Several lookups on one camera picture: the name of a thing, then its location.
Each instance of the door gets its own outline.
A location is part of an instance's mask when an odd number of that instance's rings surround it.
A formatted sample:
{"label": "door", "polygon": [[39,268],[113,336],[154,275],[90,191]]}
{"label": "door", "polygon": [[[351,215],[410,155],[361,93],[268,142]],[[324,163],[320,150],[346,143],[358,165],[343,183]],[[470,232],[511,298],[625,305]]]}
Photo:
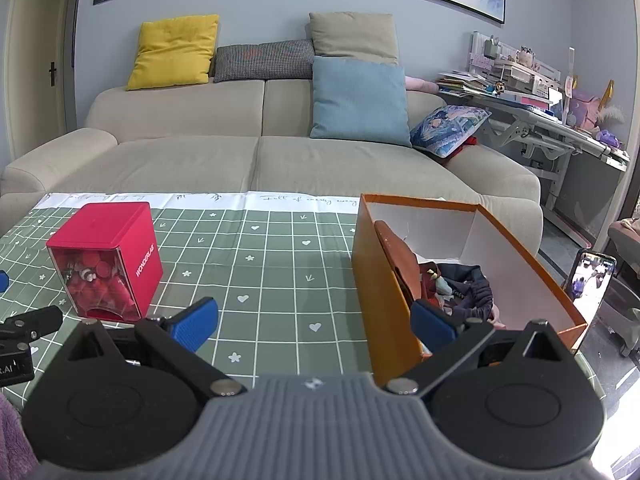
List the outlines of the door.
{"label": "door", "polygon": [[12,0],[6,86],[14,160],[65,131],[63,41],[66,0]]}

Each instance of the sofa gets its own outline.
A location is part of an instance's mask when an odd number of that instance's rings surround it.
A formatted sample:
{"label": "sofa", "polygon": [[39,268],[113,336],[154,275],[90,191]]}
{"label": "sofa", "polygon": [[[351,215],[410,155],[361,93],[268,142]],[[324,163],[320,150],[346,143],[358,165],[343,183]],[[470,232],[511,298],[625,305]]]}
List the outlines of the sofa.
{"label": "sofa", "polygon": [[[445,104],[414,91],[407,101],[410,127]],[[366,192],[481,203],[537,252],[540,183],[526,168],[480,145],[443,166],[402,146],[311,139],[312,108],[309,80],[109,89],[84,128],[6,167],[0,230],[48,192]]]}

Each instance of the door frame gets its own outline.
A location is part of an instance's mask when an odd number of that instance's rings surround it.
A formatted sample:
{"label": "door frame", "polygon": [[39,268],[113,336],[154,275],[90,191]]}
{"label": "door frame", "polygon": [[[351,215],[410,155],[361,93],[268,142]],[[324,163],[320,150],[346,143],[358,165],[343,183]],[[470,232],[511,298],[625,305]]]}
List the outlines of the door frame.
{"label": "door frame", "polygon": [[[60,5],[60,12],[58,13],[58,24],[56,27],[56,63],[58,64],[58,71],[56,72],[57,81],[60,83],[56,85],[56,107],[58,108],[58,130],[60,135],[66,132],[66,113],[65,113],[65,91],[64,91],[64,51],[65,51],[65,17],[66,17],[66,4],[67,0],[63,0]],[[15,0],[11,0],[9,3],[9,15],[6,23],[6,34],[4,35],[4,59],[2,60],[4,66],[4,81],[2,84],[4,88],[8,90],[9,83],[9,58],[10,58],[10,32],[14,22],[14,7]],[[11,120],[11,108],[9,106],[9,95],[5,91],[4,95],[4,113],[6,117],[7,128],[7,141],[9,143],[9,151],[11,159],[15,160],[14,151],[14,138],[12,134],[12,120]]]}
{"label": "door frame", "polygon": [[629,210],[629,202],[633,201],[629,215],[633,213],[634,206],[640,194],[640,174],[638,173],[640,166],[638,161],[638,149],[640,148],[640,0],[634,0],[636,8],[636,45],[638,49],[638,59],[636,60],[636,96],[634,99],[634,110],[631,115],[631,128],[629,130],[629,139],[626,144],[626,152],[631,159],[626,167],[625,173],[622,174],[618,181],[618,186],[613,193],[609,211],[605,216],[604,223],[598,233],[598,238],[593,245],[595,251],[603,252],[605,246],[611,248],[612,244],[607,245],[609,241],[609,226],[619,219],[622,214],[627,214]]}

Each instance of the box lid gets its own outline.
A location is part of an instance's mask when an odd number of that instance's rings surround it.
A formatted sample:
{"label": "box lid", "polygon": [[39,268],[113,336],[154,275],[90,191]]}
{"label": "box lid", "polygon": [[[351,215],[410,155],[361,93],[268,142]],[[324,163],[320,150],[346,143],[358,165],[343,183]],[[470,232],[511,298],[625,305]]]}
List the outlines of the box lid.
{"label": "box lid", "polygon": [[148,202],[84,205],[47,241],[47,247],[115,249],[145,211],[150,211]]}

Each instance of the blue pillow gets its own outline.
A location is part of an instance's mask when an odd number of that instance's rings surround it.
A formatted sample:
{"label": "blue pillow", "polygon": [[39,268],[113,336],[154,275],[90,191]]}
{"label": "blue pillow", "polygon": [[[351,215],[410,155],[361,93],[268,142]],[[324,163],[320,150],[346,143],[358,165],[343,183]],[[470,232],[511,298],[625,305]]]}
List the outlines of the blue pillow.
{"label": "blue pillow", "polygon": [[414,148],[442,158],[471,137],[491,112],[472,106],[443,106],[411,130]]}
{"label": "blue pillow", "polygon": [[345,57],[314,57],[312,139],[411,146],[404,70]]}

